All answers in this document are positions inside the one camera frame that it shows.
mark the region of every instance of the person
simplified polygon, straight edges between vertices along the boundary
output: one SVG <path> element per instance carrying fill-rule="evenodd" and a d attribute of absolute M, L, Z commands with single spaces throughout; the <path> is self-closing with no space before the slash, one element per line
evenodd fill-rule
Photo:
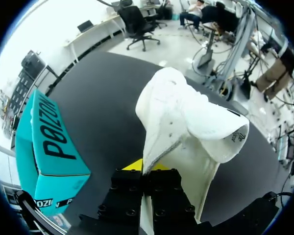
<path fill-rule="evenodd" d="M 293 73 L 294 53 L 290 47 L 287 47 L 281 57 L 256 82 L 251 81 L 250 84 L 260 92 L 264 92 L 264 99 L 267 102 L 268 99 L 273 99 L 279 91 L 287 86 Z"/>
<path fill-rule="evenodd" d="M 192 21 L 194 23 L 195 33 L 199 32 L 199 23 L 202 18 L 202 12 L 201 10 L 204 8 L 204 1 L 203 0 L 197 0 L 196 3 L 191 4 L 188 8 L 187 12 L 182 12 L 180 14 L 180 22 L 181 27 L 179 29 L 185 29 L 185 19 Z"/>
<path fill-rule="evenodd" d="M 255 27 L 249 42 L 247 43 L 247 48 L 253 52 L 256 56 L 261 58 L 262 61 L 264 61 L 266 64 L 267 62 L 265 61 L 265 56 L 261 51 L 261 48 L 265 45 L 265 41 L 263 38 L 263 35 L 261 32 Z"/>

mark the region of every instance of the person sitting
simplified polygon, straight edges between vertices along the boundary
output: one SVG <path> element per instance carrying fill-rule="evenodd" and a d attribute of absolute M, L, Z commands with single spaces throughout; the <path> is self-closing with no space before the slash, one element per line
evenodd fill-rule
<path fill-rule="evenodd" d="M 197 0 L 196 3 L 190 5 L 187 12 L 183 12 L 180 14 L 180 22 L 181 27 L 180 29 L 185 29 L 185 19 L 192 21 L 194 23 L 195 33 L 199 32 L 199 23 L 202 18 L 201 10 L 204 8 L 204 1 Z"/>
<path fill-rule="evenodd" d="M 265 45 L 265 41 L 263 38 L 263 35 L 261 34 L 260 31 L 257 30 L 257 28 L 255 27 L 251 37 L 250 37 L 250 41 L 247 43 L 247 48 L 253 52 L 256 56 L 260 57 L 262 60 L 265 59 L 264 54 L 262 53 L 262 51 L 260 50 L 264 45 Z"/>

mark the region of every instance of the table leg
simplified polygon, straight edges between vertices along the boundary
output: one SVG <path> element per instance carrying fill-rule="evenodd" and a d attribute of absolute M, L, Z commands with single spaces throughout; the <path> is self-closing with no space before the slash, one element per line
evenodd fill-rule
<path fill-rule="evenodd" d="M 110 38 L 113 38 L 113 32 L 111 32 L 111 30 L 109 29 L 109 27 L 107 26 L 107 24 L 105 25 L 106 29 L 108 30 L 108 33 L 110 34 Z"/>
<path fill-rule="evenodd" d="M 125 30 L 123 31 L 122 27 L 118 25 L 118 23 L 115 20 L 112 20 L 112 22 L 121 30 L 123 37 L 125 38 Z"/>
<path fill-rule="evenodd" d="M 75 57 L 76 62 L 78 63 L 79 60 L 78 60 L 78 57 L 77 57 L 76 52 L 75 52 L 74 43 L 71 43 L 71 44 L 70 44 L 70 48 L 71 48 L 71 51 L 72 51 L 72 53 L 73 53 L 73 55 L 74 55 L 74 57 Z"/>

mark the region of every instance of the cardboard box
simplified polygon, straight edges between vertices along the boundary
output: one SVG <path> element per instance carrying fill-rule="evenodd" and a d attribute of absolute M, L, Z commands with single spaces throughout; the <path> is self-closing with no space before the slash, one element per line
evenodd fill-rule
<path fill-rule="evenodd" d="M 21 187 L 45 215 L 62 213 L 90 176 L 72 143 L 57 104 L 36 90 L 15 139 Z"/>

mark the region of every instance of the black table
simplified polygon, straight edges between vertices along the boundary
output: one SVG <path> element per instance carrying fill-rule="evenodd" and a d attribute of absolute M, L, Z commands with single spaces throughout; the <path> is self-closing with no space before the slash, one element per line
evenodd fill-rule
<path fill-rule="evenodd" d="M 92 172 L 64 213 L 71 224 L 79 222 L 79 214 L 96 218 L 114 170 L 142 157 L 146 132 L 135 106 L 142 89 L 159 69 L 142 60 L 93 51 L 51 93 L 73 143 Z M 194 81 L 188 80 L 188 84 L 211 102 L 234 109 Z M 245 146 L 220 166 L 212 181 L 202 221 L 213 225 L 223 222 L 268 191 L 280 192 L 286 177 L 277 155 L 250 124 Z"/>

